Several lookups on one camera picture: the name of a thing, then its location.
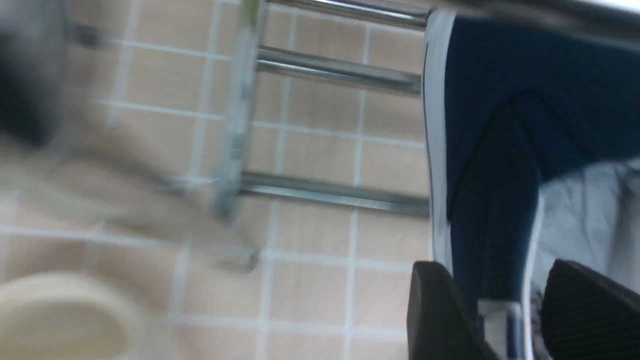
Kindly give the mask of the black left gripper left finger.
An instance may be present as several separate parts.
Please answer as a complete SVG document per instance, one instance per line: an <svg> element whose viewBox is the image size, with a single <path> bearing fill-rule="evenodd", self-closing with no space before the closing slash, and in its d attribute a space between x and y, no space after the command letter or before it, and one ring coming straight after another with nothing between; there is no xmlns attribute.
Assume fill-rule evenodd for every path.
<svg viewBox="0 0 640 360"><path fill-rule="evenodd" d="M448 270L413 264L406 316L409 360L496 360Z"/></svg>

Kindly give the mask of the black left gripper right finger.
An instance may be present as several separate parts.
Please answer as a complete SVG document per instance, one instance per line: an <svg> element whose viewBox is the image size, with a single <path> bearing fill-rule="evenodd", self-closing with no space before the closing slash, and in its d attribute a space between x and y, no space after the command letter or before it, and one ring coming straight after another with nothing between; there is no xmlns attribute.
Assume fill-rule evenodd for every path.
<svg viewBox="0 0 640 360"><path fill-rule="evenodd" d="M558 259L542 299L541 333L554 360L637 360L640 296L574 260Z"/></svg>

